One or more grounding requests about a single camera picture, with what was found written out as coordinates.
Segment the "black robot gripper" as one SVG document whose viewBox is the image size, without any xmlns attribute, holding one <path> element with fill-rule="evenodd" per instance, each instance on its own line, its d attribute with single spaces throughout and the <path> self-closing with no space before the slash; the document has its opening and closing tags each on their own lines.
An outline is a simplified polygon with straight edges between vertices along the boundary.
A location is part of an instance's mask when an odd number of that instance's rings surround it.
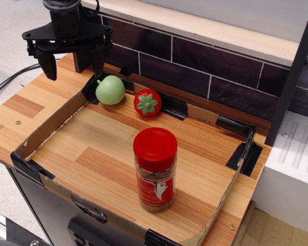
<svg viewBox="0 0 308 246">
<path fill-rule="evenodd" d="M 97 21 L 100 3 L 88 11 L 81 1 L 43 1 L 51 22 L 22 34 L 28 55 L 37 58 L 48 79 L 57 79 L 54 54 L 78 51 L 92 52 L 95 77 L 103 73 L 105 46 L 112 45 L 112 27 Z"/>
</svg>

